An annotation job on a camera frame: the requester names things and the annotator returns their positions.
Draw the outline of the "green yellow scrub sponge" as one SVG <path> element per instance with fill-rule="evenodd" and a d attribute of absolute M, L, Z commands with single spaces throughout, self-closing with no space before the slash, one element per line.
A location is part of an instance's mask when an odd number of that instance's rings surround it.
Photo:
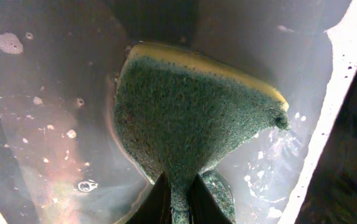
<path fill-rule="evenodd" d="M 121 69 L 112 118 L 122 148 L 145 176 L 167 178 L 172 221 L 188 223 L 194 179 L 259 131 L 287 129 L 287 110 L 279 91 L 238 69 L 143 42 Z"/>

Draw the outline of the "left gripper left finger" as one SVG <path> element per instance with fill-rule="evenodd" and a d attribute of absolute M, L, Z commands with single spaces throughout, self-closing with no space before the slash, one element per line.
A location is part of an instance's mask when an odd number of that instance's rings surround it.
<path fill-rule="evenodd" d="M 145 201 L 126 224 L 172 224 L 171 187 L 162 173 Z"/>

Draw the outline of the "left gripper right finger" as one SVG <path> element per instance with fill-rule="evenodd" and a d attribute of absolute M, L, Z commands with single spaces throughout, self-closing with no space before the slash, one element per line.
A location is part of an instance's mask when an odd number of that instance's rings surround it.
<path fill-rule="evenodd" d="M 188 190 L 188 204 L 194 224 L 231 224 L 214 201 L 199 174 Z"/>

